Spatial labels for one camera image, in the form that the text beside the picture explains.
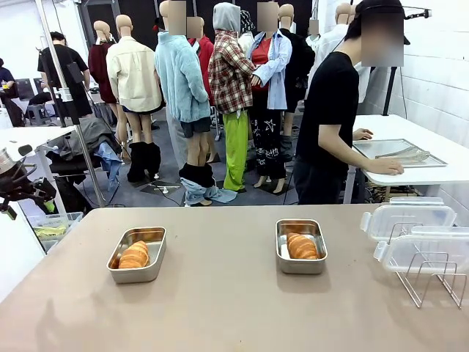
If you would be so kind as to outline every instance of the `lime green pants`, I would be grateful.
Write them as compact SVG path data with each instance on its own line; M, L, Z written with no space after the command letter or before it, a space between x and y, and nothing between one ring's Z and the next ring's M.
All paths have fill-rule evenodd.
M239 191L243 187L243 174L248 153L248 112L223 115L226 134L226 177L224 188Z

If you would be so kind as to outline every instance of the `black patterned pants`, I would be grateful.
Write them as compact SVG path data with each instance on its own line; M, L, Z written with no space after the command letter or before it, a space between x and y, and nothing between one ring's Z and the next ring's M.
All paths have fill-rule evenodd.
M256 146L257 172L277 180L287 176L280 156L281 110L267 109L269 92L253 92L251 129Z

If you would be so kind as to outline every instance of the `beige table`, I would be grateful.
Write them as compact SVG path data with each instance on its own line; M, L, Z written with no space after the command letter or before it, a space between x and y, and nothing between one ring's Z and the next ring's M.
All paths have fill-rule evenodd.
M468 351L469 304L458 310L435 286L417 309L372 258L358 229L372 209L94 210L0 305L0 351ZM278 272L282 218L320 222L323 274ZM115 285L106 261L124 230L141 226L168 230L160 274Z

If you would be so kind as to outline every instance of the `white table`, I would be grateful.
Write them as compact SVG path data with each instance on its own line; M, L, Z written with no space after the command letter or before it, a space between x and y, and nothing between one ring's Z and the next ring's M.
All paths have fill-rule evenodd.
M18 128L6 128L0 130L0 148L7 148L7 152L14 161L18 161L22 158L18 152L18 148L29 144L33 150L35 150L39 156L41 165L43 167L45 176L53 187L57 190L56 193L56 206L60 214L66 214L65 206L60 197L59 189L57 188L56 181L53 178L51 168L49 167L48 159L45 154L47 150L44 148L44 144L47 142L64 136L65 134L75 130L75 126L70 127L18 127Z
M428 196L437 196L440 185L444 183L469 182L469 149L443 136L406 120L397 115L362 115L357 116L354 130L368 128L373 139L406 139L423 150L428 150L448 165L445 167L406 168L402 175L378 175L363 171L373 183L380 186L429 186ZM344 203L352 199L355 167L349 168Z

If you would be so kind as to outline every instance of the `black pants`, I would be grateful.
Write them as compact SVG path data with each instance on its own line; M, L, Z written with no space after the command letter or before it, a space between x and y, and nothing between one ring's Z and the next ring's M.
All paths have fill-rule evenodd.
M267 109L268 95L268 91L253 92L249 117L256 146L257 172L277 180L287 176L280 156L281 110Z
M345 176L319 169L297 157L293 167L299 205L337 204Z

